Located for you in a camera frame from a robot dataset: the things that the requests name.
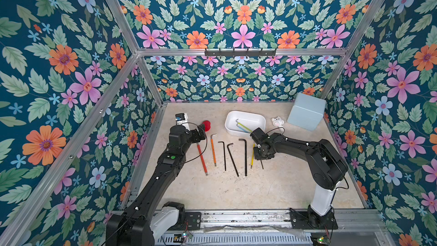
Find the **yellow handled hex key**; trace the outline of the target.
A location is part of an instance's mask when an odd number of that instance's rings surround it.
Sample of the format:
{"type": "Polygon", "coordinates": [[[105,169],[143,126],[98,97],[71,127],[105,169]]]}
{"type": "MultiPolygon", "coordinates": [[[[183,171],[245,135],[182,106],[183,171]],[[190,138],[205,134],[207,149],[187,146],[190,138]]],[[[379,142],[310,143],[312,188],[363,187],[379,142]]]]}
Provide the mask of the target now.
{"type": "Polygon", "coordinates": [[[255,156],[254,156],[254,148],[256,147],[256,144],[253,144],[252,146],[252,156],[251,156],[251,160],[250,160],[250,168],[253,168],[254,165],[254,161],[255,161],[255,156]]]}

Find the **thin black hex key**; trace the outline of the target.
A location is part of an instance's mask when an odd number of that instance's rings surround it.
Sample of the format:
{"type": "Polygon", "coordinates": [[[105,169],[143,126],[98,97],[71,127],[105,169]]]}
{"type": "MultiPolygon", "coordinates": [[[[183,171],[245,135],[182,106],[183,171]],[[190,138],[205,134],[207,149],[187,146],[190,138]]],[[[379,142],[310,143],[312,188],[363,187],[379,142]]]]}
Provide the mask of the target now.
{"type": "Polygon", "coordinates": [[[226,150],[225,150],[225,142],[224,141],[219,141],[219,144],[222,144],[223,146],[223,162],[224,162],[224,171],[227,171],[227,165],[226,165],[226,150]]]}

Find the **large black hex key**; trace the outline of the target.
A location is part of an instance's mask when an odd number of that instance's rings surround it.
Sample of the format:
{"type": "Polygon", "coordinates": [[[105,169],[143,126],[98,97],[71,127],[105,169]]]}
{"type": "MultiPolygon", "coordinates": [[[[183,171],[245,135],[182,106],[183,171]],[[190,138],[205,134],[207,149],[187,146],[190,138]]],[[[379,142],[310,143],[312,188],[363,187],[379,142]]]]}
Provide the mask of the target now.
{"type": "Polygon", "coordinates": [[[248,145],[244,138],[239,138],[239,141],[244,143],[244,174],[245,177],[248,175],[248,145]]]}

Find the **green handled hex key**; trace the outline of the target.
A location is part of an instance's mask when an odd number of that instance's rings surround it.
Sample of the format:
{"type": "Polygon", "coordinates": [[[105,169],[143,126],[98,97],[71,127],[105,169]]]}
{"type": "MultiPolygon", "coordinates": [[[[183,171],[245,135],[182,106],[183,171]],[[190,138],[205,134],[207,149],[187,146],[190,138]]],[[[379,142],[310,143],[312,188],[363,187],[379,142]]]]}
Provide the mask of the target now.
{"type": "Polygon", "coordinates": [[[252,133],[253,131],[251,129],[249,129],[247,126],[243,125],[241,122],[239,122],[239,119],[236,119],[236,124],[240,124],[241,126],[243,126],[245,129],[249,130],[250,133],[252,133]]]}

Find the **medium black hex key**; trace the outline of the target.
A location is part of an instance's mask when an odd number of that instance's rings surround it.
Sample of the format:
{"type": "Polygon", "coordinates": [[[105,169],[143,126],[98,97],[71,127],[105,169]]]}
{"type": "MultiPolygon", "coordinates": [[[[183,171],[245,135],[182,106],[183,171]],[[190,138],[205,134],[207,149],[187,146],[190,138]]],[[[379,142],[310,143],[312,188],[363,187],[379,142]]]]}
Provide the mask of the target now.
{"type": "Polygon", "coordinates": [[[227,148],[227,150],[228,150],[228,153],[229,153],[230,159],[231,159],[231,161],[232,161],[232,165],[233,165],[234,171],[235,171],[237,177],[239,177],[240,175],[239,175],[239,172],[238,172],[238,169],[237,169],[237,166],[236,166],[236,164],[235,164],[235,161],[234,161],[234,158],[233,158],[233,155],[232,155],[232,152],[231,152],[231,148],[230,148],[232,145],[233,145],[233,143],[229,143],[229,144],[226,146],[226,148],[227,148]]]}

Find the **blue handled hex key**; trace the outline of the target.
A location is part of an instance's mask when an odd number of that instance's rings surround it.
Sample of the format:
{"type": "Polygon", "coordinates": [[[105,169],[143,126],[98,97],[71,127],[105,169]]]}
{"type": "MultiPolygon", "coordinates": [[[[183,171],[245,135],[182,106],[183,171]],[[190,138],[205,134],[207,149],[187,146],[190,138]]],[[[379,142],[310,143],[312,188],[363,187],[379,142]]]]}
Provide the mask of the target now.
{"type": "Polygon", "coordinates": [[[245,132],[245,133],[250,133],[249,130],[245,129],[245,128],[244,128],[243,126],[241,126],[240,124],[237,124],[237,127],[238,127],[240,130],[242,130],[243,132],[245,132]]]}

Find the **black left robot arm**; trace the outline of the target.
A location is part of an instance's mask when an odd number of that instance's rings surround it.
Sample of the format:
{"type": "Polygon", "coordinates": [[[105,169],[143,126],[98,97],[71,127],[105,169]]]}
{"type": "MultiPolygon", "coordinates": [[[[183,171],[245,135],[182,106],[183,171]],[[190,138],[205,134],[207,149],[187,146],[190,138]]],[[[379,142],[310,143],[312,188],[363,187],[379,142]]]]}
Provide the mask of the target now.
{"type": "Polygon", "coordinates": [[[171,127],[166,149],[146,186],[122,214],[109,219],[104,246],[153,246],[169,229],[184,226],[183,204],[169,202],[160,213],[155,211],[186,164],[190,146],[207,139],[204,124],[193,130],[188,125],[171,127]]]}

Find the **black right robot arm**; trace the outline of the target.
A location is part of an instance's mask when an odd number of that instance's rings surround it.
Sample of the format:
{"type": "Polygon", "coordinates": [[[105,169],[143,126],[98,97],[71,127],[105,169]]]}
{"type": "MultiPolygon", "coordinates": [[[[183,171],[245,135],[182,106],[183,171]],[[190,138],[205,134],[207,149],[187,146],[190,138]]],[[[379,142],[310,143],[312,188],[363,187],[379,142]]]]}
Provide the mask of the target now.
{"type": "Polygon", "coordinates": [[[255,142],[254,158],[259,161],[272,159],[277,153],[297,157],[308,163],[311,176],[316,183],[313,200],[306,212],[290,209],[293,228],[313,230],[338,229],[332,202],[336,190],[345,179],[348,166],[334,146],[325,139],[301,141],[281,133],[271,135],[257,128],[250,137],[255,142]]]}

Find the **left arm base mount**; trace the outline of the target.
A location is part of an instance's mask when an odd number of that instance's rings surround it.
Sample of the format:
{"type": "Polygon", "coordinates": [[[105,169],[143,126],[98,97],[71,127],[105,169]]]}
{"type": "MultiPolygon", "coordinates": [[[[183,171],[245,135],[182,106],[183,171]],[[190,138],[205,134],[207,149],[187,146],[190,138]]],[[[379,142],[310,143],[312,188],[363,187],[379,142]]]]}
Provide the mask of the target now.
{"type": "Polygon", "coordinates": [[[168,230],[200,230],[200,224],[200,212],[187,212],[184,204],[167,202],[162,209],[152,217],[150,229],[154,239],[157,240],[168,230]]]}

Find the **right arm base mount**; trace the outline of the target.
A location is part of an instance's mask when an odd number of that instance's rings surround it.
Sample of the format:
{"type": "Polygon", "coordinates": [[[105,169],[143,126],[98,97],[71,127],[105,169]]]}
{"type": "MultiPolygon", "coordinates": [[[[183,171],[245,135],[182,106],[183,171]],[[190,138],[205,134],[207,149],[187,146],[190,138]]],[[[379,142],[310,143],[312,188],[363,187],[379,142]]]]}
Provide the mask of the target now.
{"type": "Polygon", "coordinates": [[[330,207],[328,213],[320,216],[311,206],[308,206],[306,211],[298,211],[293,208],[289,208],[289,215],[291,225],[294,229],[303,230],[325,230],[325,229],[338,229],[338,224],[335,219],[335,210],[330,207]]]}

